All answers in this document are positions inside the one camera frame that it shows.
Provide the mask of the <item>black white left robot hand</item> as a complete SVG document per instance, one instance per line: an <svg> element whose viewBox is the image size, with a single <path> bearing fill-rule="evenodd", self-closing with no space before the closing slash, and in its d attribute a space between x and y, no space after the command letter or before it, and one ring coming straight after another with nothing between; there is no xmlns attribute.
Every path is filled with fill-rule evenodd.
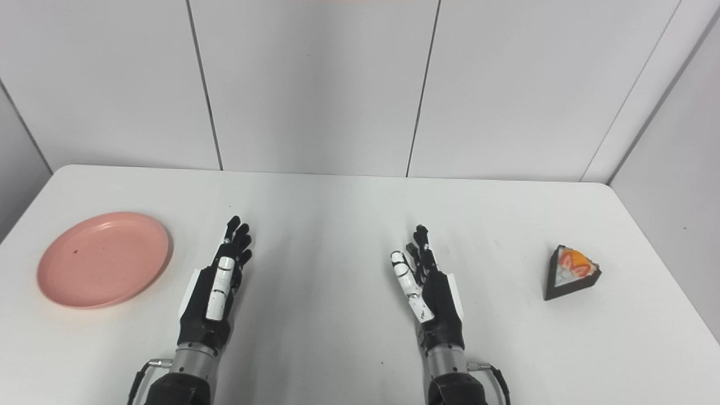
<svg viewBox="0 0 720 405"><path fill-rule="evenodd" d="M213 261L196 272L180 316L178 345L204 346L218 356L231 336L231 309L242 283L244 266L252 257L250 226L237 215L227 223Z"/></svg>

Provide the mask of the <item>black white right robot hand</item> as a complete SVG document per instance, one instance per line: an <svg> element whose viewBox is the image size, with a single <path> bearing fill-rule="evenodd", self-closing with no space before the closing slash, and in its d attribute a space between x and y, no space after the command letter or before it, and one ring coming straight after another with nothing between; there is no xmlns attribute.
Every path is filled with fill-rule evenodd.
<svg viewBox="0 0 720 405"><path fill-rule="evenodd" d="M394 251L390 261L399 287L419 323L419 346L425 354L435 348L464 349L453 278L440 270L425 226L417 225L412 238L406 252Z"/></svg>

